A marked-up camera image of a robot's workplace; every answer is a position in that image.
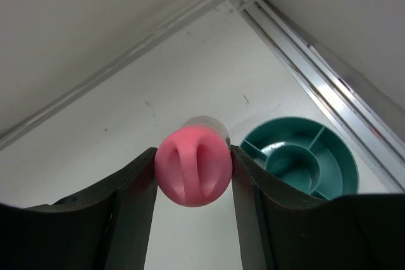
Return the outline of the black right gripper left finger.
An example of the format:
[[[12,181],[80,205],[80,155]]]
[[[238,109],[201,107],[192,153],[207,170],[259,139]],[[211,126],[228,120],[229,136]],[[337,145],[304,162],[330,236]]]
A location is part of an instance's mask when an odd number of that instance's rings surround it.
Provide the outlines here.
[[[2,269],[142,269],[157,183],[156,149],[54,204],[1,206]]]

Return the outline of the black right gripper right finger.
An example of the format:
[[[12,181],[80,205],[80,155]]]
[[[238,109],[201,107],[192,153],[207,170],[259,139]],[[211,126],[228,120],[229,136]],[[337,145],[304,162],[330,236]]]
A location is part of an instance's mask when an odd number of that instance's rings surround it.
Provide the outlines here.
[[[404,196],[323,200],[232,147],[232,191],[244,269],[403,269]]]

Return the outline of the pink rubber eraser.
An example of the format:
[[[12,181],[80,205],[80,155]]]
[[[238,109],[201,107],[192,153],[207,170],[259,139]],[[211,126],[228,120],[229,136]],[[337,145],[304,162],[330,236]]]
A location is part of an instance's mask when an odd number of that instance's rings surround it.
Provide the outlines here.
[[[161,191],[174,203],[201,207],[214,202],[232,178],[230,135],[210,116],[196,116],[167,136],[154,158]]]

